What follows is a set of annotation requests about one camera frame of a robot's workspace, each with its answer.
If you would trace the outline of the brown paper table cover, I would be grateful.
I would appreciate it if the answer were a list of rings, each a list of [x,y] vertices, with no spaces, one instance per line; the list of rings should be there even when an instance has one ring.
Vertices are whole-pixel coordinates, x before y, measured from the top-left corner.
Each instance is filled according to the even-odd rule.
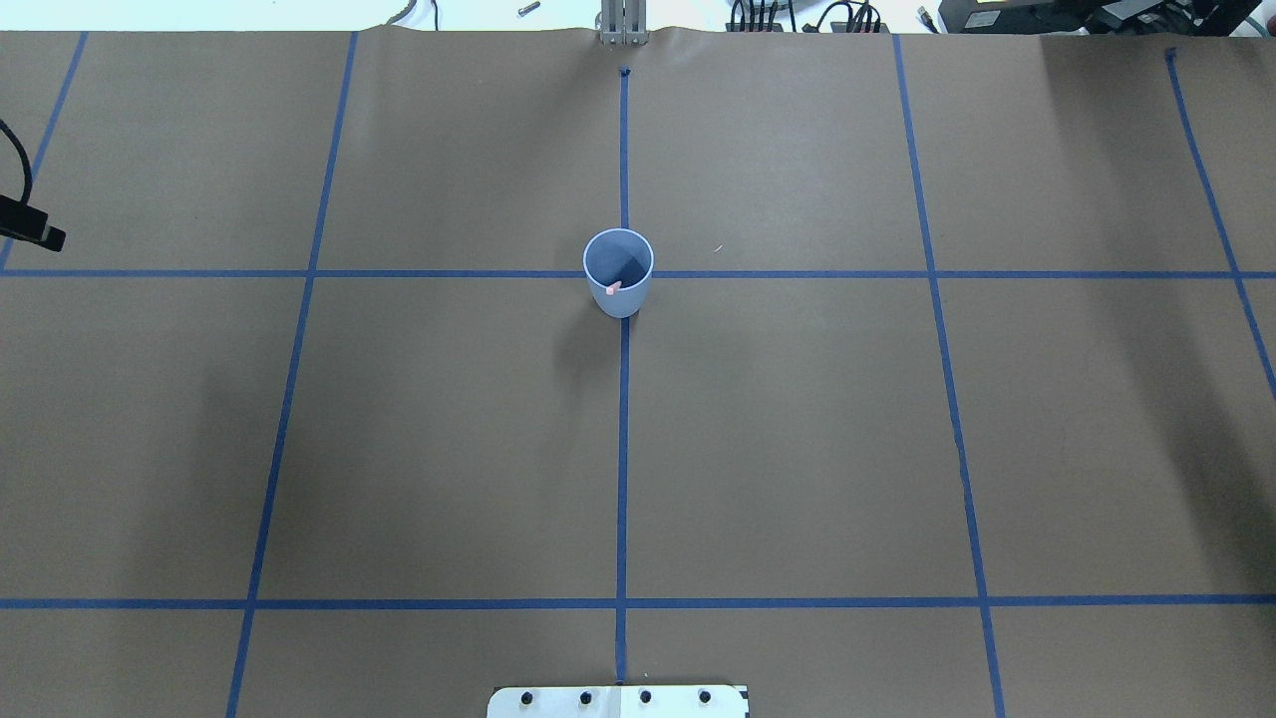
[[[1273,714],[1272,41],[6,32],[3,119],[5,717]]]

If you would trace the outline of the white pedestal column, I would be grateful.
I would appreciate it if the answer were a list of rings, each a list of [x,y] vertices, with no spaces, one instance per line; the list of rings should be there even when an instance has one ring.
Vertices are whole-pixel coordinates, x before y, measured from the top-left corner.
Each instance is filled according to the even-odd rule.
[[[746,687],[729,684],[516,686],[493,691],[487,717],[749,717]]]

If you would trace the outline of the blue cup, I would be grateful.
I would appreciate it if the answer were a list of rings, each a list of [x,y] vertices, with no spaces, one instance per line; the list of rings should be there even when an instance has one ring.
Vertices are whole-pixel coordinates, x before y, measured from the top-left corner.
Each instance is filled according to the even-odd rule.
[[[649,240],[629,228],[598,232],[583,247],[582,268],[601,312],[615,319],[633,318],[647,298],[655,275],[656,254]],[[605,287],[623,282],[618,295],[605,295]]]

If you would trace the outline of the aluminium frame post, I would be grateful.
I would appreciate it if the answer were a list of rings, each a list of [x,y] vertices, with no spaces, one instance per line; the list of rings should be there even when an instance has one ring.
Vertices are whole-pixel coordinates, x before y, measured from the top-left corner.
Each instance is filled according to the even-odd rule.
[[[596,17],[601,45],[643,46],[649,41],[646,0],[604,0]]]

